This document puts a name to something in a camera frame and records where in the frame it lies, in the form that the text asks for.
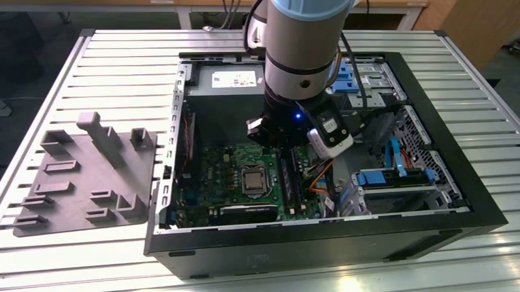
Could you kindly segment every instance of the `workbench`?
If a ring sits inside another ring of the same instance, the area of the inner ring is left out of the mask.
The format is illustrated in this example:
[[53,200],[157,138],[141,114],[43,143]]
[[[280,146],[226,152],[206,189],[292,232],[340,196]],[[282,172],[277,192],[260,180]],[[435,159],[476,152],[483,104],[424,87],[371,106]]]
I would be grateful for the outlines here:
[[[510,224],[417,260],[182,282],[145,257],[146,224],[18,238],[43,159],[46,130],[81,134],[78,114],[98,111],[118,133],[146,127],[167,142],[181,52],[240,52],[242,32],[83,31],[0,181],[0,289],[51,291],[166,288],[222,291],[516,291],[520,286],[520,123],[448,37],[433,32],[347,31],[355,51],[393,51],[439,110]],[[162,174],[157,149],[154,176]]]
[[[237,12],[249,12],[253,3],[253,0],[242,0]],[[429,0],[371,0],[371,14],[403,15],[397,30],[412,30],[428,4]],[[181,28],[192,29],[192,12],[225,12],[225,9],[222,0],[0,0],[0,11],[177,12]],[[367,3],[361,2],[351,13],[367,13]]]

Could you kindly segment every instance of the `green circuit board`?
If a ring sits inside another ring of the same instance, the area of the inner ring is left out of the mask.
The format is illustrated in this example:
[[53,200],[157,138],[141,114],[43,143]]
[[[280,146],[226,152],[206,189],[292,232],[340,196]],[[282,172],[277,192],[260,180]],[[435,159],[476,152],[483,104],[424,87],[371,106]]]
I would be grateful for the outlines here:
[[[297,163],[304,170],[311,166],[308,150],[296,149]],[[244,194],[244,168],[262,168],[266,174],[268,192],[258,198]],[[290,214],[284,205],[284,193],[280,186],[277,155],[274,150],[268,151],[257,144],[240,144],[224,147],[206,147],[202,154],[202,182],[197,191],[198,205],[188,210],[186,217],[190,227],[208,226],[208,210],[216,206],[241,204],[276,204],[278,206],[278,220],[315,218],[320,213],[319,202],[305,201],[306,209]]]

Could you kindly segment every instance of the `cpu socket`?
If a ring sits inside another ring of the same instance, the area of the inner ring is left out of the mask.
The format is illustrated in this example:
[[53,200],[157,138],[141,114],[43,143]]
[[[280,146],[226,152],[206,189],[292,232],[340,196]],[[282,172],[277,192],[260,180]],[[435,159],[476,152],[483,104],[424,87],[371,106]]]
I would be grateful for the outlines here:
[[258,199],[268,192],[266,169],[262,165],[242,168],[242,194]]

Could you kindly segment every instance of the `screw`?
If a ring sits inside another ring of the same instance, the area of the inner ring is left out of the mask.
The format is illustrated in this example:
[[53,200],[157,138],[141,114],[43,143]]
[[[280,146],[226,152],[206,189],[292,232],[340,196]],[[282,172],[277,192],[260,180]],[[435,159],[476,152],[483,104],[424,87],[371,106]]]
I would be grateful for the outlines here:
[[300,86],[302,88],[308,88],[311,86],[311,81],[309,80],[304,80],[302,82],[300,82]]

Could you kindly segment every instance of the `power supply label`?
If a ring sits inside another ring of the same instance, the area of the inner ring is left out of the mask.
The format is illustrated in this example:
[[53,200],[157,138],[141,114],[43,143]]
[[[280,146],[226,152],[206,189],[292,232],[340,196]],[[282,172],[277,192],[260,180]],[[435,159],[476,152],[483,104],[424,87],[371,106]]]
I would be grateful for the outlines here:
[[213,88],[256,87],[257,77],[254,71],[217,71],[212,75]]

